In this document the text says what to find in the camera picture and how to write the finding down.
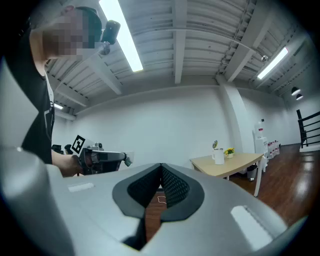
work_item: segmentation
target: white ceiling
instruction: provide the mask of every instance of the white ceiling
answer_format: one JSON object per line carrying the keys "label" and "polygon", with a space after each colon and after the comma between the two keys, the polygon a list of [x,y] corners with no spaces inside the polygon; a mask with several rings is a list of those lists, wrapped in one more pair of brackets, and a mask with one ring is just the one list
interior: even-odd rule
{"label": "white ceiling", "polygon": [[[59,15],[63,7],[73,4],[97,9],[105,23],[98,2],[50,1],[35,12],[31,22],[39,26]],[[102,58],[96,55],[93,60],[85,61],[51,60],[47,64],[48,74],[60,87],[68,87],[73,94],[83,97],[85,103],[81,105],[79,100],[73,100],[72,94],[57,90],[55,101],[59,104],[78,111],[101,101],[171,87],[175,83],[178,86],[187,81],[216,84],[217,74],[225,74],[230,81],[234,78],[246,81],[252,89],[281,94],[308,69],[314,55],[312,43],[295,19],[270,2],[266,11],[259,0],[119,2],[143,71],[132,72],[118,43]],[[186,27],[187,31],[172,31],[172,27]],[[284,46],[289,54],[270,75],[257,80],[258,73],[268,62],[262,62],[258,53],[234,41],[256,48],[271,59]]]}

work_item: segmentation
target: table leg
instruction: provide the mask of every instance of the table leg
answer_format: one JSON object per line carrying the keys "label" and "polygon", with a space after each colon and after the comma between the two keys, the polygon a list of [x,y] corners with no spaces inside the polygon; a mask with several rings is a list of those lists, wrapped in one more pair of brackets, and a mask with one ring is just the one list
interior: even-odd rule
{"label": "table leg", "polygon": [[260,182],[261,182],[261,173],[262,173],[262,159],[258,162],[258,175],[256,178],[256,184],[255,184],[255,190],[254,190],[255,197],[257,197],[258,193],[259,193]]}

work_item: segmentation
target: white column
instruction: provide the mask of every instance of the white column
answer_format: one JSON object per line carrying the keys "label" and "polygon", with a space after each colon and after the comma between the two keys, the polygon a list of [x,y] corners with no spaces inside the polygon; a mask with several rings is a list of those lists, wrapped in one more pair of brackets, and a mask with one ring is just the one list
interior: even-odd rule
{"label": "white column", "polygon": [[227,82],[224,75],[217,75],[215,79],[219,84],[222,101],[230,120],[235,151],[254,153],[253,128],[250,126],[248,113],[238,89],[233,82]]}

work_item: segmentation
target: person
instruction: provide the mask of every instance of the person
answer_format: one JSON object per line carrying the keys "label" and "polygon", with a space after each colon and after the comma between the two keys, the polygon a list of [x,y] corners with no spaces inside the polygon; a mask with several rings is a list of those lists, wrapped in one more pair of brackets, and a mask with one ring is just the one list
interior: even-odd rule
{"label": "person", "polygon": [[64,146],[64,151],[67,155],[72,155],[73,151],[71,150],[71,144],[65,145]]}
{"label": "person", "polygon": [[75,56],[79,49],[94,49],[101,35],[102,23],[95,9],[67,6],[50,24],[32,30],[28,28],[14,50],[5,55],[16,82],[38,110],[22,148],[36,154],[45,164],[57,166],[63,176],[82,173],[82,168],[76,155],[51,150],[54,94],[45,63],[49,59]]}

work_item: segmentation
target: trash bin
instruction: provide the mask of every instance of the trash bin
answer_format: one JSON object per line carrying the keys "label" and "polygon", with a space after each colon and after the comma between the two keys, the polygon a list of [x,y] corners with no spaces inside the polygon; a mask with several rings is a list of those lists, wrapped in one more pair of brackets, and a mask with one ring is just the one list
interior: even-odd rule
{"label": "trash bin", "polygon": [[255,164],[250,165],[247,169],[246,169],[246,175],[249,179],[249,181],[254,181],[255,177],[257,174],[257,166]]}

